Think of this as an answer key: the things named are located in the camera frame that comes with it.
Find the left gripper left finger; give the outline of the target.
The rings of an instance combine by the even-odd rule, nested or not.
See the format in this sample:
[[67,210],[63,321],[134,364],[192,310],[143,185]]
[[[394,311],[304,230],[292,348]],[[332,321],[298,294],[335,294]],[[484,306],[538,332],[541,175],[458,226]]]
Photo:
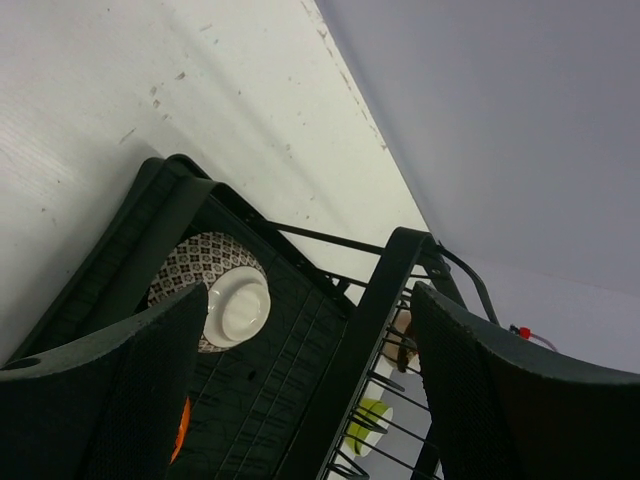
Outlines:
[[191,285],[3,367],[2,478],[165,478],[206,315]]

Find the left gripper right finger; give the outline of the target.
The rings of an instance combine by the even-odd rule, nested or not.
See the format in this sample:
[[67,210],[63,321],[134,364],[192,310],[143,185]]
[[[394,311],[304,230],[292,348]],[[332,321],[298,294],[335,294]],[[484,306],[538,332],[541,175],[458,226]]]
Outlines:
[[638,478],[638,374],[533,344],[424,283],[411,317],[445,478]]

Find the pink flower bowl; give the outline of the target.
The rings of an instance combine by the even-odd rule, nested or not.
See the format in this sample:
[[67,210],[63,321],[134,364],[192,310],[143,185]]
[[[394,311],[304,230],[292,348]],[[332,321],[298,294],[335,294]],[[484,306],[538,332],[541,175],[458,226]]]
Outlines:
[[414,374],[420,371],[419,354],[415,347],[411,313],[399,310],[387,328],[382,355],[398,372]]

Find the lime green bowl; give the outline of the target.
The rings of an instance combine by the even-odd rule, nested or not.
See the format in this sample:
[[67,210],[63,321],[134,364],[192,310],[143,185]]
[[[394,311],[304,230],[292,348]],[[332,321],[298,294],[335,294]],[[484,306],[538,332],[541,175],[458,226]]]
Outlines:
[[380,399],[363,398],[358,407],[356,438],[376,443],[388,431],[394,410]]
[[372,451],[372,447],[376,446],[383,436],[384,433],[351,422],[347,428],[345,443],[356,457],[364,457]]

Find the orange bowl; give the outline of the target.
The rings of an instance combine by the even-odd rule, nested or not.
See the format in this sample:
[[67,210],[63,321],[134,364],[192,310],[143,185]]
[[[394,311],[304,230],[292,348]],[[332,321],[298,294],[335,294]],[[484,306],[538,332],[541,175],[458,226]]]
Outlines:
[[184,440],[186,438],[187,435],[187,431],[189,428],[189,424],[190,424],[190,419],[191,419],[191,399],[190,398],[186,398],[185,401],[185,405],[182,411],[182,415],[181,415],[181,420],[180,420],[180,424],[179,424],[179,428],[178,428],[178,433],[176,436],[176,440],[174,442],[174,448],[173,448],[173,452],[171,455],[171,460],[170,463],[173,464],[174,461],[176,460],[176,458],[178,457],[183,444],[184,444]]

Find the black drip tray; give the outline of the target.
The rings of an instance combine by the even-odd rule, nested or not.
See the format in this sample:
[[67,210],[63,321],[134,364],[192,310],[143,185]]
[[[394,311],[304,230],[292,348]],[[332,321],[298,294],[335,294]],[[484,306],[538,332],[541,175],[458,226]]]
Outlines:
[[230,187],[148,159],[1,371],[1,475],[320,479],[353,312]]

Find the brown patterned bowl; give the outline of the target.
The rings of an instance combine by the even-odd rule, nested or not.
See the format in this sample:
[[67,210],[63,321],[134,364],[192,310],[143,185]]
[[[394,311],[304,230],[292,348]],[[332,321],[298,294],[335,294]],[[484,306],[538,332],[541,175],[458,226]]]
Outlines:
[[271,310],[266,272],[231,235],[203,232],[179,243],[154,277],[147,305],[154,306],[198,282],[205,285],[208,295],[200,353],[230,350],[255,337],[266,325]]

